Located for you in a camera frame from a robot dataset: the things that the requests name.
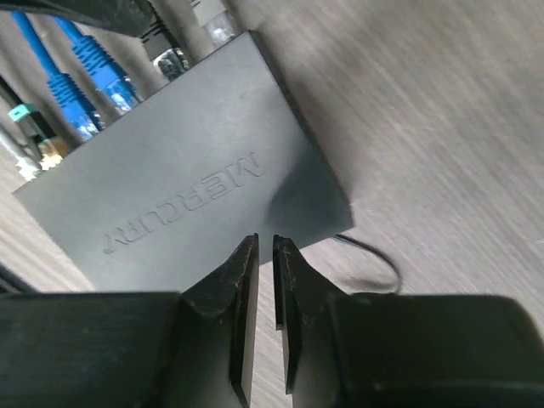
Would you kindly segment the dark grey network switch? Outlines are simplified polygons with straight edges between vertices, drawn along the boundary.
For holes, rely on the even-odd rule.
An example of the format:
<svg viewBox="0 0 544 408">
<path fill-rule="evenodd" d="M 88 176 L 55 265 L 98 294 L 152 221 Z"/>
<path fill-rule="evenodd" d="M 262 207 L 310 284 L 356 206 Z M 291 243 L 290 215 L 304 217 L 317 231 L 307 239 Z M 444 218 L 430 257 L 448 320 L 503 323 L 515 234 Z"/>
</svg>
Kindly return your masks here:
<svg viewBox="0 0 544 408">
<path fill-rule="evenodd" d="M 213 52 L 15 192 L 104 292 L 183 291 L 249 235 L 349 230 L 349 200 L 256 32 Z"/>
</svg>

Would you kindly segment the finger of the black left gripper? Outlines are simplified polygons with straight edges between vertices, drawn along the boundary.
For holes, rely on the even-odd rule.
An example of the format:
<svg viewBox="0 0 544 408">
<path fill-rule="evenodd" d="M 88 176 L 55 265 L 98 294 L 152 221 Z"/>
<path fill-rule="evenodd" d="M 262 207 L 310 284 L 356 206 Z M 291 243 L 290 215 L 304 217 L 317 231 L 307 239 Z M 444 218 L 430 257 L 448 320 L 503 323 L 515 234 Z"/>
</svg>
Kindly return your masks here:
<svg viewBox="0 0 544 408">
<path fill-rule="evenodd" d="M 25 1 L 25 11 L 139 37 L 149 28 L 149 4 L 136 0 Z"/>
</svg>

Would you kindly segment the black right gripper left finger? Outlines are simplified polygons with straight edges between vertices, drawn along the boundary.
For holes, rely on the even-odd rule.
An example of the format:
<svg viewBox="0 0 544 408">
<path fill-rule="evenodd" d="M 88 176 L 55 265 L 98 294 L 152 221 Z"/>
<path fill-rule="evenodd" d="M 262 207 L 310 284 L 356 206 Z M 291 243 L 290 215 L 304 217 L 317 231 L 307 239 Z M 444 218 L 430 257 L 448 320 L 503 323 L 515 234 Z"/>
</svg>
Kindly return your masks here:
<svg viewBox="0 0 544 408">
<path fill-rule="evenodd" d="M 185 292 L 5 292 L 4 407 L 248 407 L 258 237 Z"/>
</svg>

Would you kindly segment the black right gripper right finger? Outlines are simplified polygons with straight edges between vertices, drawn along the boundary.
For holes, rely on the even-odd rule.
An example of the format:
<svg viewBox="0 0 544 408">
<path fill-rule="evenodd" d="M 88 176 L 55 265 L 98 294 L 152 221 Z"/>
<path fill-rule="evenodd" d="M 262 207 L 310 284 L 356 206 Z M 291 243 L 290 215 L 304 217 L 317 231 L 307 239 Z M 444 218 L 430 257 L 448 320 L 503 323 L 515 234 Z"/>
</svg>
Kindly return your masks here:
<svg viewBox="0 0 544 408">
<path fill-rule="evenodd" d="M 509 297 L 347 294 L 281 236 L 273 271 L 296 407 L 543 404 L 543 341 Z"/>
</svg>

